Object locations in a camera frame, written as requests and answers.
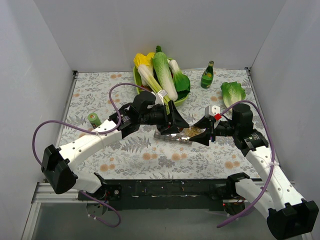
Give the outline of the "grey weekly pill organizer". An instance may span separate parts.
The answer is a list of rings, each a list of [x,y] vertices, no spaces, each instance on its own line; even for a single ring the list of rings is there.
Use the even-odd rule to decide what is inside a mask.
[[[166,134],[162,135],[158,130],[154,131],[154,138],[165,141],[165,142],[172,142],[172,143],[179,143],[183,145],[192,145],[192,141],[189,141],[190,137],[186,136],[183,133],[172,133],[172,134]]]

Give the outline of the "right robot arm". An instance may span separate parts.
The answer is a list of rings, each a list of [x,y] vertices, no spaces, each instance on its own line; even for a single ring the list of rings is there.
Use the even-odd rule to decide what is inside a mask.
[[[232,199],[243,197],[250,203],[235,216],[240,218],[248,214],[252,208],[257,209],[277,240],[310,233],[314,228],[319,208],[313,200],[305,200],[275,161],[273,144],[254,128],[253,112],[248,101],[241,100],[235,103],[230,119],[222,121],[222,116],[220,107],[207,106],[204,117],[195,123],[195,127],[204,131],[191,137],[190,141],[208,146],[216,137],[232,137],[235,146],[264,182],[264,186],[259,188],[243,172],[227,178],[227,195]]]

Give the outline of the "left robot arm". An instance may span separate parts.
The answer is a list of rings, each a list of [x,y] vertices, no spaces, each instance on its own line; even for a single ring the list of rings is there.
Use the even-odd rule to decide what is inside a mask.
[[[168,105],[156,102],[156,96],[147,91],[136,95],[133,102],[122,106],[100,126],[60,147],[48,146],[43,153],[41,171],[56,194],[70,189],[86,191],[95,200],[106,196],[104,179],[97,173],[92,175],[77,171],[80,163],[90,156],[128,135],[141,125],[155,125],[162,135],[177,134],[189,124],[182,118],[173,101]]]

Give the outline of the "romaine lettuce head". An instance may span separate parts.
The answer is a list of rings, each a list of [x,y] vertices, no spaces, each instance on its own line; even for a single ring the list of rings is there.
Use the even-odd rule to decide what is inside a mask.
[[[242,88],[242,85],[236,81],[224,82],[220,88],[223,103],[227,108],[246,98],[245,90]]]

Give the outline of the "bok choy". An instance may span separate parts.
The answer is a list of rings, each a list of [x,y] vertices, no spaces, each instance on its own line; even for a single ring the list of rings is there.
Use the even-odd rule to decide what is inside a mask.
[[[183,74],[177,61],[172,59],[168,62],[168,65],[169,65],[171,72],[173,74],[173,83],[174,83],[175,89],[178,92],[188,92],[189,93],[190,89],[191,89],[190,80],[185,74]]]

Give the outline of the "green glass bottle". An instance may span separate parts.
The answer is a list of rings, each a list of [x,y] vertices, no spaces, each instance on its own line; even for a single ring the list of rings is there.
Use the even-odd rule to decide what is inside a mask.
[[[213,82],[213,79],[214,79],[214,61],[210,60],[207,68],[204,70],[201,76],[200,86],[204,89],[209,88]]]

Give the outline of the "napa cabbage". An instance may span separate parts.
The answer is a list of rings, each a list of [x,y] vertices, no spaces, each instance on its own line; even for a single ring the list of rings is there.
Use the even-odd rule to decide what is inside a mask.
[[[175,102],[178,99],[178,93],[173,82],[166,54],[162,51],[157,52],[152,59],[152,64],[160,86],[167,92],[170,100]]]

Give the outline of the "celery stalks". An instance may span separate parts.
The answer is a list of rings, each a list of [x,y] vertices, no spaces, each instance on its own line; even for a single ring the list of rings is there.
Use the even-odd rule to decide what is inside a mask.
[[[155,92],[158,93],[159,91],[163,90],[161,85],[156,81],[155,77],[153,74],[149,71],[149,69],[145,65],[140,65],[138,67],[138,73],[140,74],[141,78],[144,79],[147,84],[151,87],[151,89]],[[164,97],[166,101],[168,102],[170,99],[168,95]]]

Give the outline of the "green plastic basket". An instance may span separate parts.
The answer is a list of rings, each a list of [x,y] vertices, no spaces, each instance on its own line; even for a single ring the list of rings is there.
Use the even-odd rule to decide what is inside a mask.
[[[153,67],[153,73],[152,75],[154,76],[155,80],[157,81],[157,83],[159,84],[159,81],[158,81],[158,78],[157,78],[157,75],[156,75],[156,72],[154,70],[154,67]],[[138,86],[136,88],[137,90],[137,93],[140,94],[142,91],[144,91],[144,89],[147,89],[151,92],[153,92],[154,94],[156,94],[152,89],[151,87],[147,84],[147,82],[141,78],[141,75],[139,74],[138,72],[138,68],[136,68],[136,66],[134,66],[133,68],[133,76],[134,76],[134,82],[135,84]],[[183,104],[183,102],[188,98],[188,95],[189,95],[190,92],[186,92],[186,91],[182,91],[182,92],[178,92],[177,91],[177,95],[178,95],[178,98],[176,101],[174,101],[174,104],[175,106],[180,106]]]

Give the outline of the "yellow leafy cabbage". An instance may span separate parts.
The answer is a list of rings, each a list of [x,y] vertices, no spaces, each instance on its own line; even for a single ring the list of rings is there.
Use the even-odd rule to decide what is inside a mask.
[[[153,73],[153,58],[155,54],[155,52],[149,52],[147,55],[137,53],[133,59],[135,67],[138,68],[140,65],[145,65]]]

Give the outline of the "green pill bottle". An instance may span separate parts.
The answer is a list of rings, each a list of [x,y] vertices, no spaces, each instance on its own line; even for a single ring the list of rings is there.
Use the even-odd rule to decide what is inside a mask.
[[[99,127],[102,122],[100,120],[100,118],[98,117],[98,115],[94,112],[90,113],[87,117],[88,121],[90,122],[90,124],[92,125],[92,127],[94,129],[96,129],[97,127]]]

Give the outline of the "floral table mat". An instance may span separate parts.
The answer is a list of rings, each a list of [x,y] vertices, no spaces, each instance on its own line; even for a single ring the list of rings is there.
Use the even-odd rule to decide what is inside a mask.
[[[221,92],[224,82],[240,83],[246,99],[255,101],[245,70],[215,70],[208,89],[200,86],[202,70],[185,70],[184,74],[190,80],[191,91],[178,111],[189,124],[200,120],[209,105],[225,109]],[[62,130],[59,143],[64,145],[81,138],[84,134],[76,127],[90,130],[90,113],[96,113],[104,121],[114,112],[114,106],[133,101],[137,95],[133,82],[132,72],[79,73],[65,119],[69,127]],[[154,137],[155,130],[155,126],[141,126],[137,132],[86,159],[77,170],[98,173],[106,179],[225,179],[241,172],[251,178],[259,177],[231,137],[217,137],[215,142],[204,146],[196,142],[166,142]]]

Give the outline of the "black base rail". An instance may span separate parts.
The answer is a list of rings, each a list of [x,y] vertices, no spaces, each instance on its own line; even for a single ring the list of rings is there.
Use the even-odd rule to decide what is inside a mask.
[[[118,211],[206,209],[235,215],[246,206],[226,179],[106,180],[95,198]]]

